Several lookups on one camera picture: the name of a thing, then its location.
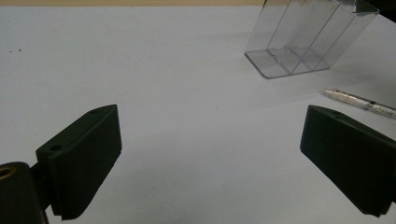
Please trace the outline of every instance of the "pen barrel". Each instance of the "pen barrel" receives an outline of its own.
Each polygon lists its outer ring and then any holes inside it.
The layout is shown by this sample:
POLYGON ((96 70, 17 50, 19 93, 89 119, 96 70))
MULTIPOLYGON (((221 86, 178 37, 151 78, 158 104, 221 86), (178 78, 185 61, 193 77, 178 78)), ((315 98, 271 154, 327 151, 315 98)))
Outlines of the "pen barrel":
POLYGON ((370 108, 370 111, 373 111, 377 114, 387 116, 393 119, 396 119, 396 109, 386 106, 386 105, 381 105, 381 104, 373 104, 370 108))

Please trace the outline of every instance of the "white surface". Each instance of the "white surface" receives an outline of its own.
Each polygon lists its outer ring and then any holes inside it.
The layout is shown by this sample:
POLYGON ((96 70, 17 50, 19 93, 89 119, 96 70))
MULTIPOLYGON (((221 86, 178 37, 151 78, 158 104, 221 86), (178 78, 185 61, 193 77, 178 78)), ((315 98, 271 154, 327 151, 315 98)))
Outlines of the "white surface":
POLYGON ((243 55, 259 12, 0 7, 0 163, 33 165, 72 121, 117 104, 122 154, 70 223, 395 223, 395 204, 363 215, 299 145, 308 105, 396 139, 396 120, 318 93, 396 106, 396 25, 377 17, 330 71, 268 80, 243 55))

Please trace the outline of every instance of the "pen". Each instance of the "pen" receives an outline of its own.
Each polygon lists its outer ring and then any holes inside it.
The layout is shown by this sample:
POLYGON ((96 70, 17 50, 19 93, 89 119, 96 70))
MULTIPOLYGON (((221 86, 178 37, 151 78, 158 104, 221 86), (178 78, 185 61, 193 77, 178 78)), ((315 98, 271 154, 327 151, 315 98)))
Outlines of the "pen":
POLYGON ((387 105, 381 105, 374 101, 364 99, 362 97, 339 90, 325 90, 324 94, 329 98, 354 105, 365 110, 370 110, 377 114, 396 119, 396 109, 387 105))

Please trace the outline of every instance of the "pen holder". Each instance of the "pen holder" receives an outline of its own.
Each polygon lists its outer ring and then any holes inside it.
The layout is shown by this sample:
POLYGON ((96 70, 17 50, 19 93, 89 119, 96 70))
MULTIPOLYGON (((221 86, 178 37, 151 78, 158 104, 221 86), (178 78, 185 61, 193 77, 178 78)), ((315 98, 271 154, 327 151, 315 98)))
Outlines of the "pen holder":
POLYGON ((266 0, 245 55, 268 78, 328 69, 378 13, 367 0, 266 0))

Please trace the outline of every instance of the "tabletop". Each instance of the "tabletop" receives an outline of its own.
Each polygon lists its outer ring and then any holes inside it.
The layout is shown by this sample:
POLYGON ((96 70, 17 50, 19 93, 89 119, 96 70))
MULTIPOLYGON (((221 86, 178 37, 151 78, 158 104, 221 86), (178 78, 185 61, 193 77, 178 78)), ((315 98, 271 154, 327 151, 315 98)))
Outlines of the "tabletop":
MULTIPOLYGON (((396 139, 396 24, 378 16, 330 70, 262 78, 244 57, 261 7, 0 7, 0 163, 117 104, 123 149, 70 223, 395 223, 362 214, 300 149, 306 109, 396 139)), ((50 208, 49 223, 61 223, 50 208)))

